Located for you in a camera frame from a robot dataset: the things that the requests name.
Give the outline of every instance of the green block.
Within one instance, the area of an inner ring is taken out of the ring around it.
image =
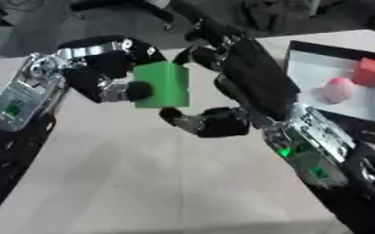
[[[152,85],[154,95],[137,101],[136,108],[187,107],[189,72],[187,68],[171,62],[156,62],[137,66],[134,79]]]

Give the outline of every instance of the pink ball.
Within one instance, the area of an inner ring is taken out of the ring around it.
[[[351,98],[354,92],[354,83],[347,78],[331,79],[323,89],[324,98],[331,103],[340,103]]]

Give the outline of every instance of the black cable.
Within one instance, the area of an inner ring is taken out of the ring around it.
[[[34,12],[45,4],[45,0],[0,0],[0,8],[19,12]]]

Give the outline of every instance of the robotic hand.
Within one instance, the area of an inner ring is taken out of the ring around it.
[[[199,137],[243,135],[250,125],[261,129],[264,141],[341,222],[354,233],[375,233],[375,151],[297,102],[299,89],[258,42],[183,0],[171,6],[195,26],[187,40],[201,38],[213,46],[189,48],[175,62],[194,61],[220,72],[216,87],[241,107],[196,116],[163,109],[161,117]]]
[[[55,115],[73,88],[91,101],[137,101],[149,84],[124,80],[135,65],[166,60],[129,37],[71,41],[51,55],[30,55],[0,93],[0,205],[51,134]]]

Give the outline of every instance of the white table surface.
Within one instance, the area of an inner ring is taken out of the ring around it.
[[[375,51],[368,30],[270,37]],[[165,51],[173,58],[179,49]],[[0,89],[21,58],[0,59]],[[193,112],[232,104],[215,74],[191,65]],[[129,103],[96,105],[72,92],[58,125],[0,208],[0,234],[343,233],[292,169],[262,141],[203,140]]]

